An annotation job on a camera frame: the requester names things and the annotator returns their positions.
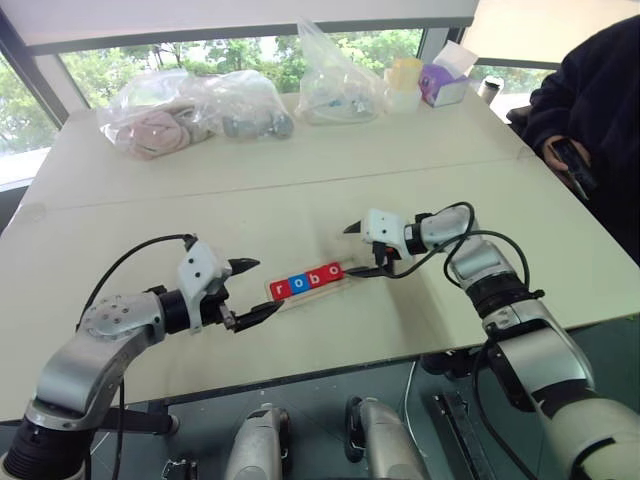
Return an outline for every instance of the floor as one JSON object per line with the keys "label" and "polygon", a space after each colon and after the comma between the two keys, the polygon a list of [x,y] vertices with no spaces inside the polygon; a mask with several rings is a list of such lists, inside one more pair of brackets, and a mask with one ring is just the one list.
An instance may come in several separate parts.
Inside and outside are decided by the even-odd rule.
{"label": "floor", "polygon": [[[640,320],[616,320],[573,336],[591,360],[598,391],[640,411]],[[409,369],[410,363],[401,363],[173,406],[170,413],[181,421],[174,436],[125,435],[120,478],[159,479],[168,458],[188,457],[199,460],[200,478],[221,479],[235,432],[250,411],[266,402],[286,408],[291,416],[293,469],[288,478],[367,478],[366,461],[352,464],[343,453],[345,401],[354,394],[375,396],[400,411]],[[510,407],[490,372],[483,372],[480,382],[487,414],[511,447],[539,478],[564,478],[536,417]],[[472,403],[468,379],[450,382],[420,368],[416,370],[408,411],[417,444],[434,480],[454,479],[451,467],[455,465],[451,462],[459,461],[457,452],[444,451],[425,408],[433,402],[433,395],[443,391],[460,392]],[[473,405],[470,417],[495,478],[524,478],[482,428]],[[0,427],[0,451],[9,446],[12,432],[11,428]],[[95,480],[111,478],[115,435],[101,441],[104,435],[99,433],[94,443]]]}

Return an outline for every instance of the plastic bag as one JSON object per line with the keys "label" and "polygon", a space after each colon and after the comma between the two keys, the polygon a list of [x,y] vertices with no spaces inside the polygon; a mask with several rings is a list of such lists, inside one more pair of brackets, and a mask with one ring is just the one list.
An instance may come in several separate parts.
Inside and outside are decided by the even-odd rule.
{"label": "plastic bag", "polygon": [[311,124],[359,123],[382,111],[384,83],[355,65],[314,23],[298,22],[307,69],[296,113]]}
{"label": "plastic bag", "polygon": [[145,159],[181,150],[214,132],[207,100],[184,70],[135,77],[97,112],[100,130],[116,148]]}
{"label": "plastic bag", "polygon": [[116,148],[149,159],[214,134],[287,138],[293,121],[270,80],[253,70],[197,77],[184,70],[140,75],[105,108],[100,130]]}

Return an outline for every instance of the smartphone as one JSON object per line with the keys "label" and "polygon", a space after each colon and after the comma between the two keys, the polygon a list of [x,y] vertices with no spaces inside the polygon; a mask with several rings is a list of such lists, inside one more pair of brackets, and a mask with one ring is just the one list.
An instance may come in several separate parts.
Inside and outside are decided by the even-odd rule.
{"label": "smartphone", "polygon": [[549,146],[555,157],[569,167],[567,178],[575,188],[578,196],[585,202],[588,201],[589,196],[587,192],[591,193],[598,188],[598,182],[591,173],[587,162],[584,161],[582,155],[578,152],[578,149],[568,138],[556,140]]}

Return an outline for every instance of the white table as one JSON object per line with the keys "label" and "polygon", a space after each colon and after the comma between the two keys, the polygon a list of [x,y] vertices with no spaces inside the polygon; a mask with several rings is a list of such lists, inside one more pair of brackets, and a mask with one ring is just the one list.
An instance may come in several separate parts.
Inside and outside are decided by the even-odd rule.
{"label": "white table", "polygon": [[[40,369],[71,336],[101,274],[126,249],[161,234],[197,232],[228,257],[262,260],[227,284],[230,306],[243,312],[265,301],[268,280],[350,256],[370,262],[369,248],[340,233],[368,208],[410,218],[464,199],[483,227],[522,246],[532,288],[546,290],[545,303],[564,327],[640,311],[637,266],[472,95],[416,116],[300,128],[290,142],[260,149],[215,139],[146,163],[122,158],[91,129],[77,119],[65,127],[0,240],[2,419],[22,415]],[[259,150],[262,158],[254,156]],[[115,185],[106,181],[119,176]],[[175,287],[182,256],[180,243],[151,247],[102,293]],[[134,361],[127,400],[480,343],[480,320],[446,282],[441,262],[404,280],[354,281],[238,335],[211,326],[170,336]]]}

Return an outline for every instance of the dark sweater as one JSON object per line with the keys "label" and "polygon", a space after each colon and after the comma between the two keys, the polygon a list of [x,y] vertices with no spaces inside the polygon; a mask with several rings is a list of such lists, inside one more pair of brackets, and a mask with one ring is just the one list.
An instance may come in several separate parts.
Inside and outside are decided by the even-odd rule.
{"label": "dark sweater", "polygon": [[640,15],[569,53],[531,95],[524,140],[566,135],[582,143],[600,183],[587,208],[640,265]]}

